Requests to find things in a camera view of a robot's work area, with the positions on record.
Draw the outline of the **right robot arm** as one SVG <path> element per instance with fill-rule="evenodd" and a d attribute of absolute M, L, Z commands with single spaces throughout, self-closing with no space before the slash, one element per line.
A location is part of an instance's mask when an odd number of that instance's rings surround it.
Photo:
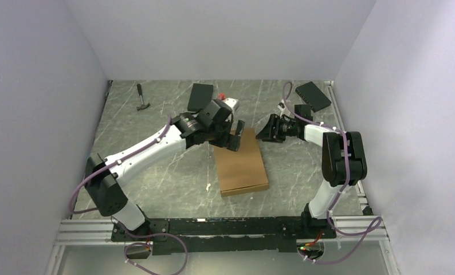
<path fill-rule="evenodd" d="M 315 197 L 306 204 L 301 217 L 300 230 L 308 238 L 322 231 L 320 219 L 337 204 L 343 192 L 367 176 L 367 161 L 362 135 L 358 131 L 342 132 L 324 123 L 309 123 L 311 109 L 296 104 L 294 117 L 271 114 L 265 127 L 256 135 L 263 142 L 282 143 L 287 137 L 320 146 L 323 181 Z"/>

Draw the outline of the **brown cardboard box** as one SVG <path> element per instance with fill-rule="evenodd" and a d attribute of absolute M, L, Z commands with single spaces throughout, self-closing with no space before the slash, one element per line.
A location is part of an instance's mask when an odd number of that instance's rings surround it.
<path fill-rule="evenodd" d="M 244 129 L 237 152 L 214 147 L 213 154 L 222 197 L 265 191 L 269 188 L 268 176 L 253 128 Z"/>

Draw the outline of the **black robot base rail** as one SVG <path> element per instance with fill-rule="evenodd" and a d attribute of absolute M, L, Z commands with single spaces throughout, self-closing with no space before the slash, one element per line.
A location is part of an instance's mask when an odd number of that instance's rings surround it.
<path fill-rule="evenodd" d="M 112 242 L 152 243 L 155 256 L 173 253 L 276 250 L 295 252 L 296 246 L 314 239 L 334 239 L 327 221 L 305 215 L 248 218 L 150 218 L 131 234 L 114 225 Z"/>

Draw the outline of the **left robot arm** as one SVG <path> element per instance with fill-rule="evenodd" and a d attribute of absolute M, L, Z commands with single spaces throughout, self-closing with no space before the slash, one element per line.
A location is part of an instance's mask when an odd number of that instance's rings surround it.
<path fill-rule="evenodd" d="M 128 199 L 123 187 L 156 162 L 193 146 L 212 146 L 238 151 L 244 121 L 231 132 L 239 101 L 213 99 L 198 112 L 183 112 L 170 118 L 157 133 L 132 147 L 102 158 L 91 155 L 83 186 L 99 213 L 119 221 L 136 241 L 146 238 L 149 220 L 139 206 Z"/>

